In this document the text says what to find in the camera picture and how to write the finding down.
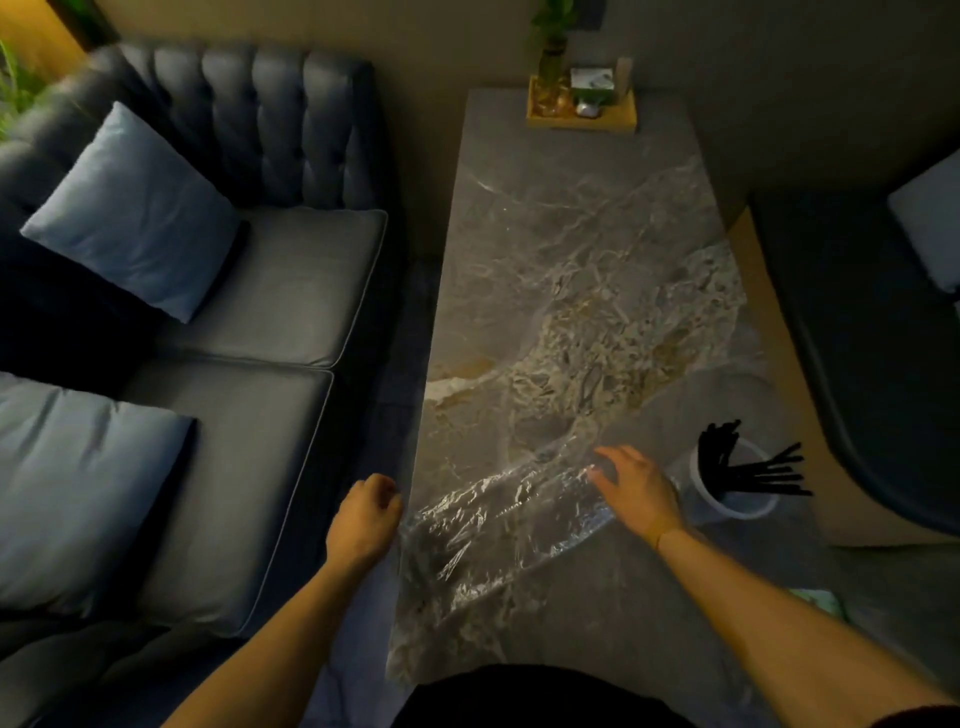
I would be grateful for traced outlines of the dark curved seat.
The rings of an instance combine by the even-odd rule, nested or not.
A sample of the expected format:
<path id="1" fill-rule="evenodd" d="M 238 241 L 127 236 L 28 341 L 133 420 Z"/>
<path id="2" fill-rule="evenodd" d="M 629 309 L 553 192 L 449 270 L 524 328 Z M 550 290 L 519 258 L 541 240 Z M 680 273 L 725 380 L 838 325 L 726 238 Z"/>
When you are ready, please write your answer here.
<path id="1" fill-rule="evenodd" d="M 894 187 L 761 189 L 749 210 L 825 443 L 859 491 L 960 540 L 960 300 L 886 203 Z"/>

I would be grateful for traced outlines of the person's black clothing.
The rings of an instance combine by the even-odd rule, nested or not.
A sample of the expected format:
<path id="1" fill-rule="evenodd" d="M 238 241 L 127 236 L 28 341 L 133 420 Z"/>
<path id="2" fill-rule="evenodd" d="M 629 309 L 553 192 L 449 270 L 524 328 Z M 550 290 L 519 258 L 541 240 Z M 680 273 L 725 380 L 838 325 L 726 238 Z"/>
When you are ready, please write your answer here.
<path id="1" fill-rule="evenodd" d="M 697 728 L 663 700 L 557 666 L 491 664 L 411 692 L 390 728 Z"/>

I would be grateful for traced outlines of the person's right forearm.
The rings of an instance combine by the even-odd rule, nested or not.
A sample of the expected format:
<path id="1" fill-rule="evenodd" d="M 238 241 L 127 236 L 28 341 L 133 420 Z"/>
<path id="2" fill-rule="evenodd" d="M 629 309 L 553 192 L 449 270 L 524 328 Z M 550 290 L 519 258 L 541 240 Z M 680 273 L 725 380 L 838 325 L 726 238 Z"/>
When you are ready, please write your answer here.
<path id="1" fill-rule="evenodd" d="M 686 529 L 654 543 L 786 728 L 960 728 L 960 703 L 855 628 Z"/>

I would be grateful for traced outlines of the clear plastic film sheet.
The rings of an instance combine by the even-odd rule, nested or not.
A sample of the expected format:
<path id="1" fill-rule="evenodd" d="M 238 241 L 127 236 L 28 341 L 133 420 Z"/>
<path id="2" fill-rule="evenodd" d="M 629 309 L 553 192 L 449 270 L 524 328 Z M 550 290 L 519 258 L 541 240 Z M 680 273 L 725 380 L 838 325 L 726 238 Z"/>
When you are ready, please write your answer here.
<path id="1" fill-rule="evenodd" d="M 408 684 L 627 589 L 596 446 L 682 477 L 709 423 L 778 424 L 698 152 L 532 181 L 464 164 L 458 184 L 387 658 Z"/>

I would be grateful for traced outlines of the light blue square cushion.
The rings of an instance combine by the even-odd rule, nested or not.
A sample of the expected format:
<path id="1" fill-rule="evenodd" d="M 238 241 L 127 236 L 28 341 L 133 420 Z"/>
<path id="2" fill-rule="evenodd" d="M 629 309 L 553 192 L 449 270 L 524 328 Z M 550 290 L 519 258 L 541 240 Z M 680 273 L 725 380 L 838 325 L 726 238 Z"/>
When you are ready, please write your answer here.
<path id="1" fill-rule="evenodd" d="M 231 201 L 117 101 L 20 235 L 187 324 L 241 225 Z"/>
<path id="2" fill-rule="evenodd" d="M 89 616 L 194 423 L 0 371 L 0 612 Z"/>

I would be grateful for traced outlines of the wooden tray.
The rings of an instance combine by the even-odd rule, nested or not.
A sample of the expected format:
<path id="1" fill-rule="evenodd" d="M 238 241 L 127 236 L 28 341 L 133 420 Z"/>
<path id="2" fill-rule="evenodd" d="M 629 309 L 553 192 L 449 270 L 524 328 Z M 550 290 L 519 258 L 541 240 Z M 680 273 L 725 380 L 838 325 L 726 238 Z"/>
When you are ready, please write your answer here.
<path id="1" fill-rule="evenodd" d="M 573 107 L 567 103 L 557 116 L 544 116 L 537 110 L 536 96 L 538 92 L 538 78 L 529 77 L 525 122 L 527 128 L 574 130 L 585 132 L 602 132 L 622 135 L 634 134 L 639 126 L 639 112 L 637 93 L 633 88 L 627 89 L 623 97 L 616 103 L 604 106 L 596 118 L 578 116 Z"/>

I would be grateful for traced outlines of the bundle of black sticks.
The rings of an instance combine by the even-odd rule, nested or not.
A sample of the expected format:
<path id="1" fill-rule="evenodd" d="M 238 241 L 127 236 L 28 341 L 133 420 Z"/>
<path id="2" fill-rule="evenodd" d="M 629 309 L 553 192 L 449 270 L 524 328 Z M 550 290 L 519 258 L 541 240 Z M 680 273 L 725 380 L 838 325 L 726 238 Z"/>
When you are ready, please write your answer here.
<path id="1" fill-rule="evenodd" d="M 741 421 L 711 423 L 699 436 L 693 463 L 705 491 L 720 501 L 729 493 L 813 497 L 794 465 L 804 462 L 800 442 L 757 462 L 733 464 L 737 445 L 745 444 L 738 431 Z"/>

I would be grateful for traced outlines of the green leafy plant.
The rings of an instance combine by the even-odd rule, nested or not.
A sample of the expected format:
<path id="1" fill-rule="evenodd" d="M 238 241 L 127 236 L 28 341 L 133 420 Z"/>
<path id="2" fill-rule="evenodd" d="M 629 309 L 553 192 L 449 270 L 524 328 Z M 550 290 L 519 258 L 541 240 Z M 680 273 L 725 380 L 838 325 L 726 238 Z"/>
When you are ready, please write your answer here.
<path id="1" fill-rule="evenodd" d="M 7 139 L 19 117 L 42 97 L 47 80 L 25 65 L 14 50 L 0 40 L 0 142 Z"/>

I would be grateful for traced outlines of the person's right hand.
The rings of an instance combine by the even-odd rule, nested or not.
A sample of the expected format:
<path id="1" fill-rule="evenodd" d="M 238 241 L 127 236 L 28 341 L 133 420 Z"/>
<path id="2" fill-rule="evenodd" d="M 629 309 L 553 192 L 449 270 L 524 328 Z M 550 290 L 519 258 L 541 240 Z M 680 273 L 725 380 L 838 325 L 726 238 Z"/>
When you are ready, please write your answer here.
<path id="1" fill-rule="evenodd" d="M 594 454 L 614 468 L 617 491 L 599 491 L 618 520 L 654 552 L 685 524 L 674 486 L 657 464 L 628 444 L 600 445 Z"/>

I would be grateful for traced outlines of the pale grey cushion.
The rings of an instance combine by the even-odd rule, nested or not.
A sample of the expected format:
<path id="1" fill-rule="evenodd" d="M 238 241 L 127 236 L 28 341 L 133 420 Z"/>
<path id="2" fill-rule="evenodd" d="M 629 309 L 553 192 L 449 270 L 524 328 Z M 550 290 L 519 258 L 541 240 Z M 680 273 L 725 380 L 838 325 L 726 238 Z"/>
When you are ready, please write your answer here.
<path id="1" fill-rule="evenodd" d="M 886 204 L 933 284 L 960 301 L 960 149 L 895 189 Z"/>

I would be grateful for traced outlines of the dark grey tufted sofa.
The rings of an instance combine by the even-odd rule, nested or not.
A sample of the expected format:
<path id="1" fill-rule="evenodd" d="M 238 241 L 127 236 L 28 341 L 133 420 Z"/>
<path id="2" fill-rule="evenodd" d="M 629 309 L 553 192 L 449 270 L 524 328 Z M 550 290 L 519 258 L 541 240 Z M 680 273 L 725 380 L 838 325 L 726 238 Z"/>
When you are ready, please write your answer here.
<path id="1" fill-rule="evenodd" d="M 20 234 L 121 102 L 240 214 L 182 323 Z M 372 65 L 117 43 L 0 142 L 0 372 L 194 418 L 88 616 L 0 612 L 0 728 L 157 728 L 314 576 L 406 258 Z"/>

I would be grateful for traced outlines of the glass vase with green plant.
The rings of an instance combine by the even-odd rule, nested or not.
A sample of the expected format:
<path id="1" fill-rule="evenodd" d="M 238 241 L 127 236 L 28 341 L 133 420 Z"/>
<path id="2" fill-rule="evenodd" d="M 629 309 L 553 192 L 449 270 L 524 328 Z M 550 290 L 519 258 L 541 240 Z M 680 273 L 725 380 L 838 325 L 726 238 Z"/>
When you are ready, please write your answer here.
<path id="1" fill-rule="evenodd" d="M 569 36 L 577 21 L 576 0 L 541 0 L 531 19 L 539 45 L 534 84 L 534 110 L 538 116 L 557 116 Z"/>

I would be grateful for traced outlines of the white and green box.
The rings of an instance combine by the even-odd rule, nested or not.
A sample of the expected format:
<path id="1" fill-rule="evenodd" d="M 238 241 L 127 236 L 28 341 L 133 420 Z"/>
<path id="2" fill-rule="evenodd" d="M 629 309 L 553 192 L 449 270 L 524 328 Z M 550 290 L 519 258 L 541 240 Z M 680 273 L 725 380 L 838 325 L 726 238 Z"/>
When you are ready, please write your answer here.
<path id="1" fill-rule="evenodd" d="M 574 105 L 606 107 L 618 102 L 615 69 L 611 66 L 571 67 L 569 89 Z"/>

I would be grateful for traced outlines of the green paper packet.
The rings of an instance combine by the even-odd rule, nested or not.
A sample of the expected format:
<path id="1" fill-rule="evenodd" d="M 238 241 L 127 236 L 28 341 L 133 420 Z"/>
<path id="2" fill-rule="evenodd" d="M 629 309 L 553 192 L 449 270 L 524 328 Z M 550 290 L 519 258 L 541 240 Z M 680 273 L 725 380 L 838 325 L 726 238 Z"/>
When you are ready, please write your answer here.
<path id="1" fill-rule="evenodd" d="M 851 620 L 842 599 L 833 591 L 823 588 L 787 588 L 797 599 L 827 613 L 844 624 Z"/>

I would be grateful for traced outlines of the white round cup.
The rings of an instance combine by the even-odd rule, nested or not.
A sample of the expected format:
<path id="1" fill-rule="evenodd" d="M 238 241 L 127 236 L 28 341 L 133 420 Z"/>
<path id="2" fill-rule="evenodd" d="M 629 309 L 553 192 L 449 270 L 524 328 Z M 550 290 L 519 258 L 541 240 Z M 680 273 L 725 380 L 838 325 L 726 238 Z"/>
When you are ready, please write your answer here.
<path id="1" fill-rule="evenodd" d="M 700 455 L 700 446 L 694 446 L 688 457 L 686 480 L 678 487 L 681 510 L 691 525 L 755 521 L 770 516 L 780 505 L 782 497 L 775 493 L 733 491 L 714 495 L 702 475 Z"/>

